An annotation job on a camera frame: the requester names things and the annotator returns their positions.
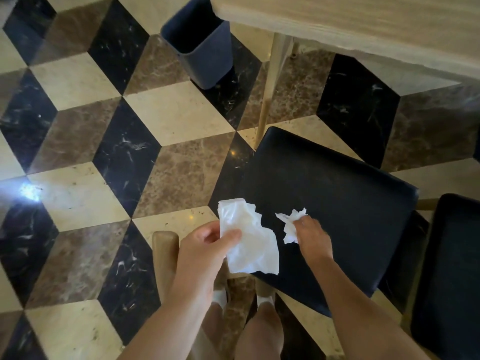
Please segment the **small white tissue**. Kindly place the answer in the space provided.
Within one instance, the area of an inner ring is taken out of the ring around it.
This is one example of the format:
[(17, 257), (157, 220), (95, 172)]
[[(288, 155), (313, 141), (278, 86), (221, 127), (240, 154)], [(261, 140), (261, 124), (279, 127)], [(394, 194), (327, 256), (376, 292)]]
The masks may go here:
[(286, 215), (284, 213), (275, 214), (275, 216), (285, 224), (284, 226), (285, 236), (283, 238), (283, 241), (285, 244), (289, 244), (289, 243), (298, 244), (297, 232), (296, 232), (296, 227), (294, 225), (294, 222), (306, 216), (307, 215), (306, 211), (307, 211), (306, 208), (304, 208), (301, 211), (297, 211), (293, 209), (290, 215)]

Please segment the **person's right forearm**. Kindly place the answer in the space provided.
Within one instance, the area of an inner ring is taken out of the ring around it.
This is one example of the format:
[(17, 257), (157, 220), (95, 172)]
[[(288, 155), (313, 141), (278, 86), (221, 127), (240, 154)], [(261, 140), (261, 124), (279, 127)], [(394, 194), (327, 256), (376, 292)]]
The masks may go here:
[(431, 360), (330, 257), (308, 262), (347, 360)]

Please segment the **person's right leg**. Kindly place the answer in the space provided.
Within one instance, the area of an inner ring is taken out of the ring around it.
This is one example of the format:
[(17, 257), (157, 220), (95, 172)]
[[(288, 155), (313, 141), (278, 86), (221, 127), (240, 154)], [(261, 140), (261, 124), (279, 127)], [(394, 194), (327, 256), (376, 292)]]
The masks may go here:
[(284, 330), (272, 302), (258, 305), (238, 338), (235, 360), (281, 360)]

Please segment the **person's leg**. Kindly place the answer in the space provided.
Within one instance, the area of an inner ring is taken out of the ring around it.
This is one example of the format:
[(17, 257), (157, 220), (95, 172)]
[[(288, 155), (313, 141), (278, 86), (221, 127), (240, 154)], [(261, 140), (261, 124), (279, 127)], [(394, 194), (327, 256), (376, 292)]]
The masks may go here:
[(258, 305), (238, 338), (235, 360), (281, 360), (284, 330), (272, 302)]
[(196, 336), (192, 353), (195, 360), (222, 360), (220, 345), (224, 330), (224, 311), (217, 302), (207, 310)]

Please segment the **dark blue trash bin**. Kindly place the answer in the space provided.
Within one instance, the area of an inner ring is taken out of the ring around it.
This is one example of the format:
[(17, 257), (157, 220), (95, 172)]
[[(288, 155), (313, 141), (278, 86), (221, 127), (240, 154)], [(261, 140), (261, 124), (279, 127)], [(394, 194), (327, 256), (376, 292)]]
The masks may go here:
[(230, 23), (214, 13), (210, 0), (189, 0), (160, 34), (202, 90), (213, 88), (233, 68)]

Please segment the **person's left hand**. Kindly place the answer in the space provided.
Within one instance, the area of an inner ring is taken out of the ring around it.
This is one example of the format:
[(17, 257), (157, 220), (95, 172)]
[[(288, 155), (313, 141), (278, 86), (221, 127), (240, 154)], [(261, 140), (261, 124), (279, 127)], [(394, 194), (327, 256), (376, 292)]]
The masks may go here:
[(220, 223), (212, 221), (180, 241), (172, 298), (201, 303), (212, 300), (214, 280), (226, 258), (215, 253), (215, 241), (220, 237)]

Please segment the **white left shoe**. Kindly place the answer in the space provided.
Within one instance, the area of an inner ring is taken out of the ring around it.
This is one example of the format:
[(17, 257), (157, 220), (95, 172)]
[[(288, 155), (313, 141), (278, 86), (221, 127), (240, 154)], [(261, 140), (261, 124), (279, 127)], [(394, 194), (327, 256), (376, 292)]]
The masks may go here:
[(216, 303), (220, 306), (222, 311), (225, 311), (226, 305), (229, 302), (229, 295), (226, 288), (213, 290), (212, 304)]

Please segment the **black cushioned wooden chair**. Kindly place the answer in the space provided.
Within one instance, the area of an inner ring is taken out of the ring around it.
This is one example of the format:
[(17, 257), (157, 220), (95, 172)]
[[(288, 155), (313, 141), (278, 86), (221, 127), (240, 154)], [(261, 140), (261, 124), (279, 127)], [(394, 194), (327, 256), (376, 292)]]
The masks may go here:
[(243, 198), (273, 230), (279, 274), (254, 275), (312, 310), (331, 317), (323, 292), (299, 246), (285, 244), (276, 213), (306, 209), (329, 234), (333, 257), (369, 298), (387, 271), (415, 210), (419, 189), (358, 159), (271, 126), (243, 174), (215, 188), (208, 203)]
[(440, 360), (480, 360), (480, 200), (438, 200), (412, 300), (419, 346)]

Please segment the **person's left forearm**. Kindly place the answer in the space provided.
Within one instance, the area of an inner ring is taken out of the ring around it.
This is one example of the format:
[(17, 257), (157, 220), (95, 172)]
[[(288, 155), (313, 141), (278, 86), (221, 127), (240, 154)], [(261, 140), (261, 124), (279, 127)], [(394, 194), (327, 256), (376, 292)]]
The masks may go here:
[(117, 360), (187, 360), (212, 295), (212, 288), (171, 289)]

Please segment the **large white tissue sheet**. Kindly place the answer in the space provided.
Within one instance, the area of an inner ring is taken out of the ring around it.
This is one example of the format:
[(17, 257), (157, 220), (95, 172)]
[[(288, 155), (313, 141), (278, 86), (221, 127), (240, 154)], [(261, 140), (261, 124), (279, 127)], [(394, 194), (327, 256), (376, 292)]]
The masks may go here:
[(273, 230), (263, 227), (262, 215), (256, 206), (243, 198), (218, 203), (220, 234), (231, 230), (242, 233), (239, 243), (231, 248), (226, 261), (231, 274), (262, 272), (279, 274), (279, 248)]

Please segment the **person's left leg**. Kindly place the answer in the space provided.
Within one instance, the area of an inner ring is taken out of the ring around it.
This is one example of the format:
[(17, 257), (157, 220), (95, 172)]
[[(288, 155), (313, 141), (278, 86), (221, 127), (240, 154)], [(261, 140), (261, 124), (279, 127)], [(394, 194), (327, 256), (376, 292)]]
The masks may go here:
[(217, 302), (207, 310), (196, 336), (192, 353), (195, 360), (222, 360), (220, 345), (224, 330), (224, 311)]

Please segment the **light wooden table leg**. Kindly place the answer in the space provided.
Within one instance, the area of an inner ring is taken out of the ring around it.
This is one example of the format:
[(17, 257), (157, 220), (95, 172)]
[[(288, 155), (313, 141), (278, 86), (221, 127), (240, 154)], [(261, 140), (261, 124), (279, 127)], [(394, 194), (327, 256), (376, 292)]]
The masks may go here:
[(263, 91), (261, 113), (254, 143), (254, 150), (257, 150), (264, 136), (276, 85), (285, 60), (289, 55), (289, 50), (292, 43), (292, 36), (280, 33), (275, 33), (273, 35), (273, 43), (271, 48), (265, 88)]

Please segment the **person's right hand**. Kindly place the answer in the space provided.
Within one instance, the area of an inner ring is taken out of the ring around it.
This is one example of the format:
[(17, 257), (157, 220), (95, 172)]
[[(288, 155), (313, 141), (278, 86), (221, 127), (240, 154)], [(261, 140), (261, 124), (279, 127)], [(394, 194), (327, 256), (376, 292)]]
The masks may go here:
[(320, 224), (320, 237), (311, 241), (298, 241), (301, 254), (310, 268), (325, 261), (333, 261), (333, 248), (330, 236)]

